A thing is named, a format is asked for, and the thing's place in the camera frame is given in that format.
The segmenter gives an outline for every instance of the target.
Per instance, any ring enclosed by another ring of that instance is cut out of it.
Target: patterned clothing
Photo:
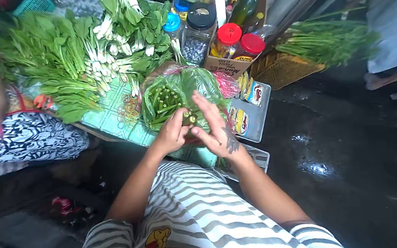
[[[13,85],[4,86],[8,112],[0,125],[0,176],[29,161],[76,158],[88,147],[85,131],[42,113]]]
[[[235,194],[218,172],[185,162],[159,166],[143,221],[135,230],[106,220],[85,248],[170,247],[340,248],[325,228],[300,224],[287,232]]]

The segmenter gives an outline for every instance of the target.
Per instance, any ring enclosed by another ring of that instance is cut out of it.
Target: jar of candy
[[[235,23],[223,24],[211,45],[211,56],[230,59],[241,37],[241,28]]]
[[[190,3],[185,0],[174,0],[174,10],[182,21],[186,20]]]
[[[168,13],[165,25],[162,26],[171,39],[180,38],[180,17],[178,14]]]
[[[242,61],[252,61],[265,48],[265,43],[262,38],[256,34],[248,33],[241,37],[240,46],[235,51],[233,59]]]
[[[187,62],[200,65],[211,40],[217,13],[213,4],[192,4],[182,34],[182,54]]]

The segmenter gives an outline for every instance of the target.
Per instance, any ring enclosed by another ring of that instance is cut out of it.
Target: metal tray
[[[267,107],[269,106],[270,85],[262,82],[257,82],[263,86],[263,99],[260,106],[255,106],[249,102],[241,99],[232,99],[232,106],[241,109],[249,116],[249,123],[247,125],[246,135],[236,137],[244,138],[246,140],[260,143],[263,137],[264,123],[266,121]]]

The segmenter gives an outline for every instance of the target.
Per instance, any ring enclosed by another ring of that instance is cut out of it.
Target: striped shirt
[[[214,170],[186,162],[159,166],[143,221],[135,229],[106,220],[87,234],[86,248],[170,247],[340,248],[325,228],[300,224],[287,232],[235,194]]]

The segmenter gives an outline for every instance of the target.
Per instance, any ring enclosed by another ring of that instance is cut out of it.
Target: market stall
[[[70,9],[15,11],[14,27],[0,36],[2,78],[15,82],[44,111],[105,140],[147,147],[180,107],[190,109],[185,125],[209,131],[190,99],[197,90],[218,106],[234,135],[261,141],[271,89],[281,82],[264,76],[274,72],[280,56],[260,58],[271,47],[267,37],[276,32],[265,24],[266,1],[99,3],[102,15],[83,17]],[[342,29],[335,33],[335,27]],[[359,45],[371,44],[374,36],[366,30],[352,21],[309,20],[295,23],[275,48],[297,58],[293,62],[315,67],[313,73],[344,64]],[[353,45],[339,50],[345,39]],[[196,145],[170,156],[207,168],[224,164]]]

